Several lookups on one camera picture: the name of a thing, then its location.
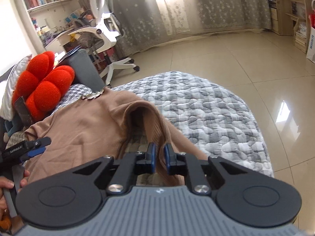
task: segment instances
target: chair base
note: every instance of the chair base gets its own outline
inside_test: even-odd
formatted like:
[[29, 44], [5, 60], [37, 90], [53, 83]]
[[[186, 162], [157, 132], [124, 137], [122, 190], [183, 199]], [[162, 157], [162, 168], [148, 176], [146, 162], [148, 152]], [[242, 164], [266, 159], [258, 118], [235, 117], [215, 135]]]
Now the chair base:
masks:
[[135, 64], [125, 64], [130, 61], [131, 58], [127, 57], [125, 59], [116, 61], [108, 65], [101, 73], [100, 77], [104, 77], [107, 74], [105, 85], [109, 85], [111, 83], [111, 78], [113, 77], [114, 69], [128, 69], [137, 67]]

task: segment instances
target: stuffed toy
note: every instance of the stuffed toy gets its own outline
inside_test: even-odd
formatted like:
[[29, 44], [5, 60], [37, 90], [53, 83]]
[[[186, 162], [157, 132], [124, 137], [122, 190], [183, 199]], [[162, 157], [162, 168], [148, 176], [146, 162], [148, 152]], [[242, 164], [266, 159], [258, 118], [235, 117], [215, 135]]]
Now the stuffed toy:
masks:
[[70, 66], [53, 69], [55, 55], [44, 52], [31, 59], [21, 73], [12, 96], [12, 105], [23, 97], [33, 120], [38, 122], [54, 109], [70, 88], [74, 70]]

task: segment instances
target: gray quilted blanket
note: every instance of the gray quilted blanket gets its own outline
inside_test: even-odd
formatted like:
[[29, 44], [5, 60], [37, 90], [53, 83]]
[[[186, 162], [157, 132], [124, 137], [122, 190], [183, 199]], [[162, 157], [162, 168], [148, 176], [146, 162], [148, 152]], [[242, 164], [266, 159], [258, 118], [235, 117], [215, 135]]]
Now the gray quilted blanket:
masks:
[[[187, 73], [167, 72], [113, 90], [128, 90], [153, 103], [207, 155], [273, 176], [266, 144], [252, 112], [224, 87]], [[56, 110], [90, 92], [86, 86], [71, 86]]]

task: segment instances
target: drawer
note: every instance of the drawer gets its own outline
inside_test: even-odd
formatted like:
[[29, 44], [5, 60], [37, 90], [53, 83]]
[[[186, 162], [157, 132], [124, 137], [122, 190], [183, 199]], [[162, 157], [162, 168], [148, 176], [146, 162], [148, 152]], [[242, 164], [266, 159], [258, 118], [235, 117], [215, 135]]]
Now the drawer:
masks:
[[270, 8], [270, 12], [271, 12], [271, 18], [278, 20], [277, 9]]
[[279, 32], [279, 24], [278, 20], [274, 20], [273, 18], [271, 19], [271, 26], [272, 29], [275, 30], [276, 32]]

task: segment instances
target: gray gripper base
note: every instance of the gray gripper base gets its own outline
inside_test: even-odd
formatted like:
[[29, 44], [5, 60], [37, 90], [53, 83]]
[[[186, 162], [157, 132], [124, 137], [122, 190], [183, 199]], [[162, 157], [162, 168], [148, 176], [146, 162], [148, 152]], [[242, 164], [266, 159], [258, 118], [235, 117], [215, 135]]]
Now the gray gripper base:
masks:
[[24, 226], [18, 236], [293, 236], [292, 224], [257, 229], [225, 216], [209, 197], [196, 196], [186, 186], [133, 187], [110, 197], [91, 220], [70, 229], [46, 231]]

